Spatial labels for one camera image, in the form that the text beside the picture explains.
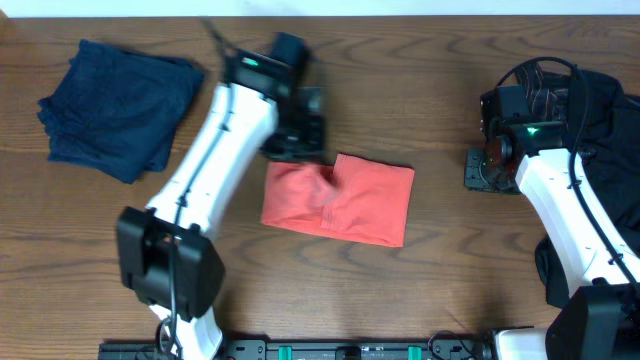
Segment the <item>orange printed t-shirt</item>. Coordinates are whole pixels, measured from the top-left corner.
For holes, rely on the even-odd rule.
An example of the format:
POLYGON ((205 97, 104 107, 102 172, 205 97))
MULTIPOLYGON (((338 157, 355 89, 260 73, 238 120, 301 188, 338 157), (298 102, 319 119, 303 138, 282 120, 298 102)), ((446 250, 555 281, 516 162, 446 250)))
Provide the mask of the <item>orange printed t-shirt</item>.
POLYGON ((401 248, 415 171, 340 154, 333 165, 271 162, 261 223, 401 248))

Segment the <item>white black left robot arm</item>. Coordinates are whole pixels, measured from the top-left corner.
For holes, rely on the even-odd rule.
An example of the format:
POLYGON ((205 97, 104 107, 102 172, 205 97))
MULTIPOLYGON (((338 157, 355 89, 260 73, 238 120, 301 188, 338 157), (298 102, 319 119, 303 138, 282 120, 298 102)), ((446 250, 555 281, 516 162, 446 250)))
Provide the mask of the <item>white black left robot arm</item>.
POLYGON ((256 154, 272 161, 323 156, 322 91, 305 75, 308 50, 225 60, 206 119, 190 149, 144 209, 116 223, 121 281, 160 322, 154 341, 124 359, 213 359, 223 342, 213 304, 225 267, 213 243, 256 154))

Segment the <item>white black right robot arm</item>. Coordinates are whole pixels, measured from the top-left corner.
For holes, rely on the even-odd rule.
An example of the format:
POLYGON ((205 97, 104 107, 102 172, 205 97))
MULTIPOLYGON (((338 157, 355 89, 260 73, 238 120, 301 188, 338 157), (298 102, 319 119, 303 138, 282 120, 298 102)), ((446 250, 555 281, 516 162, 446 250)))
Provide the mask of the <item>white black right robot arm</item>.
POLYGON ((639 258, 601 205, 559 122, 488 126, 467 155, 465 186, 521 193, 542 221, 569 301, 546 329, 499 330, 496 359, 636 359, 639 258))

